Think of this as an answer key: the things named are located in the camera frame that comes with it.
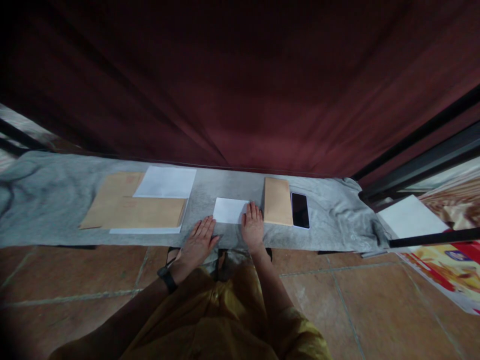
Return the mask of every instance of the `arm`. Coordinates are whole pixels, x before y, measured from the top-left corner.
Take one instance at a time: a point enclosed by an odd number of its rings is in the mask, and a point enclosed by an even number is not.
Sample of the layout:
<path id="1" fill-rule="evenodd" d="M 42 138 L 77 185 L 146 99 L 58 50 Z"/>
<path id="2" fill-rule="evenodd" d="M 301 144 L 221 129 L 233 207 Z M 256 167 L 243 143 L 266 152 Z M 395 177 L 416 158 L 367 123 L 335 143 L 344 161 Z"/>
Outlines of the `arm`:
<path id="1" fill-rule="evenodd" d="M 212 234 L 215 220 L 208 216 L 195 224 L 185 245 L 170 265 L 177 285 L 202 265 L 220 237 Z M 169 295 L 165 282 L 158 278 L 113 314 L 103 325 L 81 339 L 52 353 L 50 359 L 118 359 L 142 329 L 149 317 Z"/>
<path id="2" fill-rule="evenodd" d="M 331 360 L 327 343 L 315 326 L 294 308 L 264 246 L 264 219 L 255 203 L 247 205 L 242 217 L 241 234 L 248 246 L 258 279 L 271 344 L 280 359 Z"/>
<path id="3" fill-rule="evenodd" d="M 268 322 L 273 328 L 277 316 L 283 310 L 294 305 L 265 249 L 264 218 L 259 207 L 253 201 L 246 206 L 246 214 L 242 217 L 241 235 L 255 265 Z"/>

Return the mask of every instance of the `brown envelope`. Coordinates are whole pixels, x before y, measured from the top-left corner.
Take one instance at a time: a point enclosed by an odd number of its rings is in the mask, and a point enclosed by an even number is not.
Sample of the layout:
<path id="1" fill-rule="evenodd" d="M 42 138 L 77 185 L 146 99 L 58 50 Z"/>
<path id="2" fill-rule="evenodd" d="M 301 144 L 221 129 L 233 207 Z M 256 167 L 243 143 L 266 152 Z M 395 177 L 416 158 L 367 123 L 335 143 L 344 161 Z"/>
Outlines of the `brown envelope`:
<path id="1" fill-rule="evenodd" d="M 290 186 L 287 180 L 265 178 L 265 207 L 263 219 L 266 223 L 293 226 Z"/>
<path id="2" fill-rule="evenodd" d="M 122 197 L 133 196 L 143 178 L 143 172 L 118 172 L 108 175 L 79 228 L 100 228 L 112 216 Z"/>
<path id="3" fill-rule="evenodd" d="M 122 197 L 102 229 L 177 228 L 187 199 Z"/>

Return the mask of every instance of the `metal frame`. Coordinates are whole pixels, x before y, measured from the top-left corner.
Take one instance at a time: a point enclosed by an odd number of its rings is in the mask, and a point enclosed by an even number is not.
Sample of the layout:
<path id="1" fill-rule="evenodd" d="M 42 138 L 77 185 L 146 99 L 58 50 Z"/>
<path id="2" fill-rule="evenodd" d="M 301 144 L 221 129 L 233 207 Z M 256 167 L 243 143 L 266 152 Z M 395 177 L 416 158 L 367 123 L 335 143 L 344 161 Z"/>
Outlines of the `metal frame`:
<path id="1" fill-rule="evenodd" d="M 377 168 L 381 167 L 383 164 L 387 163 L 406 149 L 410 148 L 415 143 L 418 143 L 420 140 L 426 138 L 428 135 L 434 133 L 477 103 L 480 103 L 480 85 L 467 92 L 464 96 L 455 101 L 445 110 L 432 117 L 417 130 L 385 151 L 382 155 L 377 157 L 375 160 L 353 175 L 352 179 L 358 181 L 375 171 Z"/>
<path id="2" fill-rule="evenodd" d="M 14 156 L 22 156 L 30 150 L 41 150 L 46 152 L 51 151 L 48 147 L 38 142 L 34 138 L 28 136 L 26 133 L 17 129 L 15 126 L 9 124 L 2 118 L 0 118 L 0 133 L 26 146 L 26 148 L 19 147 L 4 138 L 0 138 L 0 149 L 5 150 L 6 152 Z"/>
<path id="3" fill-rule="evenodd" d="M 480 156 L 480 121 L 398 167 L 363 190 L 370 201 L 390 196 L 444 170 Z"/>
<path id="4" fill-rule="evenodd" d="M 480 103 L 480 85 L 362 168 L 353 176 L 353 179 L 358 181 L 373 172 L 478 103 Z M 370 204 L 372 201 L 385 198 L 389 194 L 396 193 L 409 185 L 478 156 L 480 156 L 480 121 L 399 166 L 365 188 L 359 197 L 372 208 Z M 393 249 L 418 245 L 451 244 L 478 239 L 480 239 L 480 228 L 474 228 L 396 239 L 391 240 L 389 245 Z"/>

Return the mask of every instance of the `tile grout line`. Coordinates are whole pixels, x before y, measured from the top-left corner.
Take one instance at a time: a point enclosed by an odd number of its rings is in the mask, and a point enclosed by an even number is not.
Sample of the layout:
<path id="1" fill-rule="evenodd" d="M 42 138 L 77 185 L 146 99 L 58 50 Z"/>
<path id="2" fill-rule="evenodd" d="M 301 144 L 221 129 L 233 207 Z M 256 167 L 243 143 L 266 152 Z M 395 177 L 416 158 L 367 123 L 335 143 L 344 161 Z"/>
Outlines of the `tile grout line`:
<path id="1" fill-rule="evenodd" d="M 390 262 L 380 262 L 380 263 L 368 264 L 368 265 L 345 266 L 345 267 L 335 267 L 335 268 L 330 267 L 328 269 L 318 269 L 318 270 L 304 271 L 304 272 L 291 272 L 287 274 L 282 274 L 280 275 L 280 277 L 288 278 L 288 277 L 297 276 L 297 275 L 336 273 L 336 272 L 345 271 L 345 270 L 369 269 L 369 268 L 377 268 L 377 267 L 390 266 L 390 265 L 396 265 L 396 264 L 401 264 L 401 263 L 390 261 Z"/>
<path id="2" fill-rule="evenodd" d="M 97 292 L 97 293 L 86 294 L 86 295 L 55 297 L 53 299 L 11 302 L 11 303 L 4 303 L 0 305 L 0 309 L 21 308 L 21 307 L 28 307 L 28 306 L 35 306 L 35 305 L 62 304 L 62 303 L 70 303 L 70 302 L 83 301 L 83 300 L 116 298 L 120 296 L 134 294 L 134 293 L 140 292 L 141 290 L 142 289 L 119 290 L 119 291 L 113 291 L 113 292 Z"/>
<path id="3" fill-rule="evenodd" d="M 37 246 L 34 246 L 32 250 L 30 250 L 20 261 L 20 263 L 16 266 L 15 270 L 5 279 L 3 284 L 0 286 L 0 290 L 2 290 L 4 287 L 6 287 L 10 280 L 20 271 L 21 268 L 24 267 L 25 263 L 27 262 L 28 258 L 37 251 Z"/>
<path id="4" fill-rule="evenodd" d="M 330 259 L 329 259 L 328 255 L 326 256 L 326 260 L 328 261 L 328 266 L 331 269 L 332 267 L 331 267 Z M 356 345 L 358 346 L 358 350 L 360 351 L 361 358 L 363 360 L 366 360 L 364 350 L 362 349 L 362 346 L 360 345 L 359 336 L 357 335 L 357 331 L 355 330 L 354 323 L 352 322 L 352 319 L 350 318 L 350 313 L 349 313 L 349 310 L 347 308 L 347 303 L 345 302 L 344 296 L 342 294 L 342 290 L 340 289 L 339 282 L 337 280 L 337 277 L 335 276 L 335 272 L 331 271 L 330 274 L 333 277 L 333 281 L 335 282 L 336 291 L 338 292 L 338 295 L 340 296 L 341 303 L 343 304 L 343 308 L 345 309 L 346 317 L 348 318 L 348 322 L 350 323 L 351 331 L 353 332 L 353 337 L 355 338 Z"/>
<path id="5" fill-rule="evenodd" d="M 427 311 L 430 313 L 433 314 L 433 317 L 435 318 L 436 322 L 438 323 L 438 325 L 440 325 L 441 329 L 443 330 L 443 332 L 445 333 L 446 337 L 448 338 L 448 340 L 450 341 L 450 343 L 453 345 L 453 348 L 455 349 L 456 353 L 458 354 L 458 356 L 460 357 L 461 360 L 465 360 L 465 357 L 462 353 L 462 351 L 460 350 L 457 342 L 453 339 L 453 337 L 450 335 L 450 333 L 447 331 L 447 329 L 445 328 L 444 324 L 442 323 L 442 321 L 440 320 L 439 316 L 437 315 L 437 313 L 435 312 L 435 310 L 433 309 L 433 307 L 430 305 L 430 302 L 428 301 L 428 299 L 425 297 L 424 293 L 422 292 L 422 290 L 420 289 L 420 287 L 417 285 L 417 283 L 415 282 L 415 280 L 410 276 L 409 272 L 407 271 L 407 269 L 405 269 L 405 266 L 409 266 L 407 263 L 403 263 L 402 264 L 402 268 L 403 268 L 403 271 L 406 273 L 406 275 L 408 276 L 408 278 L 410 279 L 410 281 L 413 283 L 413 286 L 415 287 L 416 291 L 418 292 L 418 294 L 420 295 L 420 300 L 422 301 L 422 303 L 424 305 L 427 306 Z"/>
<path id="6" fill-rule="evenodd" d="M 150 246 L 146 248 L 145 256 L 143 257 L 143 262 L 141 263 L 140 269 L 138 269 L 138 275 L 135 280 L 135 285 L 133 286 L 133 290 L 136 290 L 137 287 L 139 286 L 140 283 L 140 278 L 142 277 L 142 273 L 144 272 L 145 265 L 147 264 L 147 261 L 149 260 L 149 252 L 150 252 Z"/>

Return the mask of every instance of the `black wristwatch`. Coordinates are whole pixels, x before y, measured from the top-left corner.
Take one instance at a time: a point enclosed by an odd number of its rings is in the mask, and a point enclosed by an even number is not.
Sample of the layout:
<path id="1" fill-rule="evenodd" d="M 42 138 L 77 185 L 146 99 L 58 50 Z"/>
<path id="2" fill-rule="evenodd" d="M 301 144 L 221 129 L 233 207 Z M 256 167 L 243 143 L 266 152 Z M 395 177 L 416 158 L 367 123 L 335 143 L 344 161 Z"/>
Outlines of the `black wristwatch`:
<path id="1" fill-rule="evenodd" d="M 177 290 L 178 286 L 175 283 L 174 278 L 172 277 L 172 274 L 170 273 L 170 269 L 166 266 L 161 267 L 156 274 L 160 279 L 162 279 L 165 282 L 165 285 L 168 289 L 168 292 L 170 294 L 173 294 L 175 290 Z"/>

